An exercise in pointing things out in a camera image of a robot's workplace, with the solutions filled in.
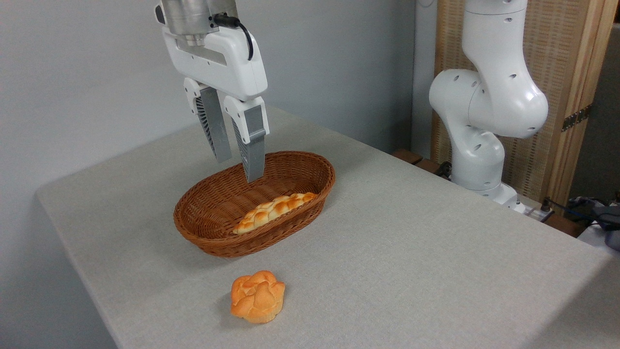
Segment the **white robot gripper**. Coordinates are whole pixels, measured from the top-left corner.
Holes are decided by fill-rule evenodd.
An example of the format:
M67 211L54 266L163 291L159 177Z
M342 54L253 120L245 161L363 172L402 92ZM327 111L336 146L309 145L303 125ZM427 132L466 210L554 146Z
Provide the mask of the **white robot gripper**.
M217 161L231 158L219 90L227 94L224 108L232 119L247 182L259 179L270 133L260 95L268 84L258 44L241 25L235 3L160 2L155 16L173 66L187 77L184 89L191 111Z

